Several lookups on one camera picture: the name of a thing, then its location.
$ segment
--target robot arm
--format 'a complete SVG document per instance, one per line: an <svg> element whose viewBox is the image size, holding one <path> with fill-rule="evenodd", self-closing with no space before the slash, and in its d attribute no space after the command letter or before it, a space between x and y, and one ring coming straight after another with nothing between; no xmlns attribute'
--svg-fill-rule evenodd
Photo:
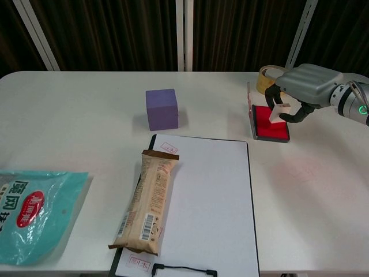
<svg viewBox="0 0 369 277"><path fill-rule="evenodd" d="M290 123L301 122L316 108L334 106L338 114L369 126L369 84L350 81L342 84L343 74L317 65L302 64L284 73L265 91L270 108L281 104L283 91L301 103L295 115L280 114Z"/></svg>

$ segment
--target packing tape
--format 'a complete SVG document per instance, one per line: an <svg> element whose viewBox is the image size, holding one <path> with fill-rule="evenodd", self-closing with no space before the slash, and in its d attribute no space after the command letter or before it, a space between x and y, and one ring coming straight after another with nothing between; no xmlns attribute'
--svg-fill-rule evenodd
<svg viewBox="0 0 369 277"><path fill-rule="evenodd" d="M277 65L266 65L260 68L256 89L261 94L265 94L265 90L274 84L276 78L282 76L286 72L286 68Z"/></svg>

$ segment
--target red ink pad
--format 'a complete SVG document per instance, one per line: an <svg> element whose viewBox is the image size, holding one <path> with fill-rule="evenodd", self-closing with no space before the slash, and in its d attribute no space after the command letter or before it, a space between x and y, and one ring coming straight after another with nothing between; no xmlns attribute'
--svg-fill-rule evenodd
<svg viewBox="0 0 369 277"><path fill-rule="evenodd" d="M272 110L269 107L253 105L254 128L257 140L289 142L289 131L286 122L270 123Z"/></svg>

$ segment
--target barcode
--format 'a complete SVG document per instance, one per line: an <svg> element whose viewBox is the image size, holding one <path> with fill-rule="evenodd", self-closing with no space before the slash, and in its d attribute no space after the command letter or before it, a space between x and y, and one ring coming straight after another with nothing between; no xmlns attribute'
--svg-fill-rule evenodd
<svg viewBox="0 0 369 277"><path fill-rule="evenodd" d="M119 228L119 231L118 231L118 237L121 237L123 235L123 230L125 229L126 227L126 222L127 222L127 218L129 216L129 212L127 212L125 214L125 217L123 218L123 221L122 221L122 224L121 224L121 227Z"/></svg>
<svg viewBox="0 0 369 277"><path fill-rule="evenodd" d="M141 238L140 238L141 240L143 241L149 240L153 220L154 220L153 215L151 214L146 215L144 227L142 228L142 231L141 231Z"/></svg>

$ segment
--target red stamp mark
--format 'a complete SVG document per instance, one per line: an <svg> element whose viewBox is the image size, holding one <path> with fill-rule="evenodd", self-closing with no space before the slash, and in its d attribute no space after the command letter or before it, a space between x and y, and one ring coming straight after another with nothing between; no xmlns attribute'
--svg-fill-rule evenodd
<svg viewBox="0 0 369 277"><path fill-rule="evenodd" d="M169 143L163 143L160 148L164 149L165 151L169 152L170 154L176 154L177 151L178 151L177 148L170 145Z"/></svg>
<svg viewBox="0 0 369 277"><path fill-rule="evenodd" d="M129 256L129 261L127 262L128 267L137 267L143 271L148 272L150 269L151 263L148 261L141 260L133 255Z"/></svg>

